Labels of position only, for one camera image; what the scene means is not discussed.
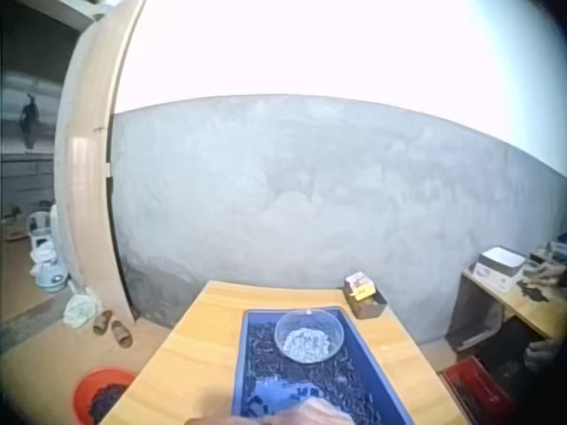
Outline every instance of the slipper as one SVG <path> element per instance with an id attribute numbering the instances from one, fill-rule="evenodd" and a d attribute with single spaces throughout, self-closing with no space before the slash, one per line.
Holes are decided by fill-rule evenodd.
<path id="1" fill-rule="evenodd" d="M 111 317 L 113 317 L 113 311 L 104 310 L 95 318 L 95 322 L 92 325 L 92 331 L 95 335 L 104 335 L 106 333 Z"/>
<path id="2" fill-rule="evenodd" d="M 132 345 L 132 336 L 130 331 L 122 324 L 121 321 L 113 321 L 112 324 L 114 338 L 122 348 L 128 348 Z"/>

